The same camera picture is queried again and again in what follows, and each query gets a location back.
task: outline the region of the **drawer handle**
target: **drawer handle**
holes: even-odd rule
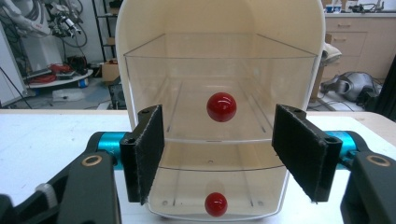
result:
[[[351,24],[339,24],[338,23],[338,27],[350,27],[351,26]]]
[[[345,37],[335,37],[333,40],[334,41],[347,41],[347,39]]]

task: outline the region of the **drawer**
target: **drawer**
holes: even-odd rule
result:
[[[342,56],[335,63],[331,63],[324,68],[322,80],[332,79],[335,75],[342,75],[345,72],[356,71],[359,57]]]
[[[326,32],[367,32],[370,29],[369,18],[326,18]]]
[[[344,56],[360,56],[367,33],[330,33],[331,44],[341,50]]]

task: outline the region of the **white table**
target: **white table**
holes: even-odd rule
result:
[[[355,131],[372,150],[396,158],[396,123],[388,119],[366,112],[309,112],[308,118],[324,131]],[[126,111],[101,110],[0,110],[0,128],[0,193],[14,205],[78,156],[93,133],[131,131]],[[123,223],[186,223],[128,203],[123,173],[115,176]],[[348,171],[337,171],[329,202],[319,204],[290,177],[281,212],[247,223],[342,223],[339,206],[348,177]]]

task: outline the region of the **shiny red ball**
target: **shiny red ball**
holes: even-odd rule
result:
[[[210,118],[217,122],[226,122],[236,113],[236,101],[226,92],[212,95],[206,104],[206,111]]]
[[[221,217],[227,211],[227,200],[224,195],[214,192],[207,195],[205,200],[206,212],[212,217]]]

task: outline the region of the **beige cabinet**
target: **beige cabinet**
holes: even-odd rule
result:
[[[384,79],[396,53],[396,18],[327,17],[326,32],[343,56],[325,67],[322,80],[349,71]]]

